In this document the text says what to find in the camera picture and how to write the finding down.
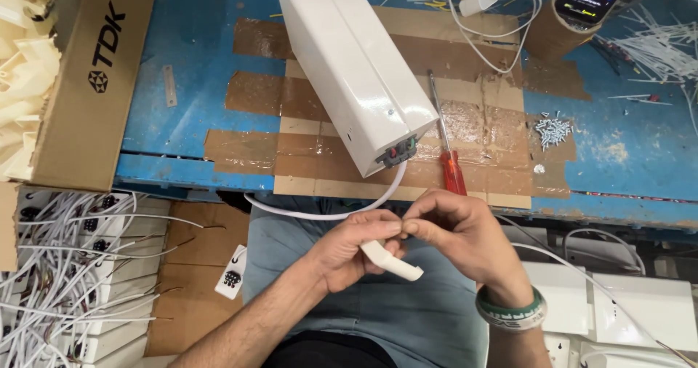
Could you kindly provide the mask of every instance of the screwdriver handle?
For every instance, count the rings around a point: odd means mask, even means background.
[[[463,171],[458,165],[458,152],[444,151],[439,160],[443,165],[443,179],[446,181],[446,189],[452,193],[468,196],[466,183],[463,180]]]

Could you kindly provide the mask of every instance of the blue jeans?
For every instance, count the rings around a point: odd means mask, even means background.
[[[257,196],[268,205],[306,213],[344,213],[340,200]],[[249,227],[245,303],[262,292],[338,222],[306,221],[256,207]],[[476,285],[435,248],[408,239],[404,260],[422,267],[414,282],[394,274],[366,275],[346,290],[327,295],[289,332],[340,332],[374,340],[400,368],[483,368],[485,322],[476,311]]]

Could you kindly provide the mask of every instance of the cream plastic pieces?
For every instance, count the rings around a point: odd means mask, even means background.
[[[60,52],[34,22],[48,0],[0,0],[0,181],[30,180],[43,106]]]

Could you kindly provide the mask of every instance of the blue workbench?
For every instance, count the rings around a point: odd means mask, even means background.
[[[383,0],[369,1],[377,5]],[[386,5],[417,7],[404,0],[389,0]],[[520,13],[527,5],[530,0],[517,0],[497,9],[498,13]],[[694,13],[698,12],[698,3],[693,0],[650,0],[645,6],[660,23],[668,24],[673,23],[670,10],[682,22],[695,20]],[[145,191],[167,190],[171,195],[189,198],[205,198],[207,191],[219,189],[274,188],[273,176],[214,172],[214,164],[203,160],[203,143],[209,129],[278,132],[279,117],[226,110],[223,101],[236,70],[284,76],[284,60],[232,53],[238,16],[283,21],[269,18],[280,12],[277,0],[155,1],[115,186],[142,185]],[[625,25],[632,22],[612,19],[602,34],[621,34]],[[568,162],[565,172],[571,198],[534,197],[530,211],[512,212],[698,230],[698,137],[680,89],[615,76],[589,46],[578,48],[567,59],[577,61],[584,90],[593,96],[593,102],[524,91],[524,107],[528,113],[559,110],[561,117],[574,120],[577,161]],[[165,104],[164,65],[172,65],[176,107]],[[650,92],[674,105],[607,99]]]

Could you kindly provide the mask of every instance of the bracelet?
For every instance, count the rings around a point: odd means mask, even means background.
[[[477,312],[490,325],[510,332],[522,332],[540,327],[548,313],[548,304],[540,292],[533,288],[533,303],[524,308],[496,307],[487,299],[487,286],[477,293]]]

